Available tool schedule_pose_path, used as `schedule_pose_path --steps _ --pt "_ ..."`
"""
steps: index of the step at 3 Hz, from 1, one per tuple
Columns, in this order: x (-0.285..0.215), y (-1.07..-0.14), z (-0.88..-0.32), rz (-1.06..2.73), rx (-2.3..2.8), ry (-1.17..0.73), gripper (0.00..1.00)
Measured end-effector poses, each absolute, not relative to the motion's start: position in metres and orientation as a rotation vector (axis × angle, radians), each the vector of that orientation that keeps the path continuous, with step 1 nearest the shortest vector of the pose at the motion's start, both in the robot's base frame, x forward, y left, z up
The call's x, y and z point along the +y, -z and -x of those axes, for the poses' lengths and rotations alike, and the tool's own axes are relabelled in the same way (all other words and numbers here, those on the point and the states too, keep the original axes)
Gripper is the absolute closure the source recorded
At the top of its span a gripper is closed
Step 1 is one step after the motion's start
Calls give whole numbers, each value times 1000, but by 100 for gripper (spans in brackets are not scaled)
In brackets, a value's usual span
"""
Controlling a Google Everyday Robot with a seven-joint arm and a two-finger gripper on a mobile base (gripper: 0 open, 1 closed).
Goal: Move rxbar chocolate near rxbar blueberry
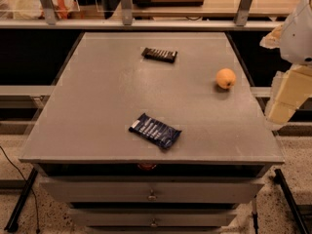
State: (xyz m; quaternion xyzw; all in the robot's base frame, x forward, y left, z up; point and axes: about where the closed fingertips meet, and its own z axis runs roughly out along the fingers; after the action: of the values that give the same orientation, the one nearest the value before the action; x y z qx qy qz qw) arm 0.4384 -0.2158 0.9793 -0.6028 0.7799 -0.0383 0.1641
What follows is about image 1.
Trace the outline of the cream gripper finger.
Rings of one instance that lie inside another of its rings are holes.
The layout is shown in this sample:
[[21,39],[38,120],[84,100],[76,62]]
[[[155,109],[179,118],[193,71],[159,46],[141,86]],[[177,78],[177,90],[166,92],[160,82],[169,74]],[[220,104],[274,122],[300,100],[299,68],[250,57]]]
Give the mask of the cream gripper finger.
[[286,124],[311,95],[311,66],[293,64],[286,72],[278,71],[265,107],[266,120],[274,125]]
[[266,49],[276,49],[280,47],[280,39],[282,33],[282,26],[275,27],[270,33],[264,36],[259,45]]

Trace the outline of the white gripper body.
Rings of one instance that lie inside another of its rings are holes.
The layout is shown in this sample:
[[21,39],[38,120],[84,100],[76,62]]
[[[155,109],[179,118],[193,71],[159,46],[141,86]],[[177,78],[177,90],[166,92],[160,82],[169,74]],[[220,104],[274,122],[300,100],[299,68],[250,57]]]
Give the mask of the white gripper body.
[[300,0],[282,26],[281,57],[292,64],[312,64],[312,0]]

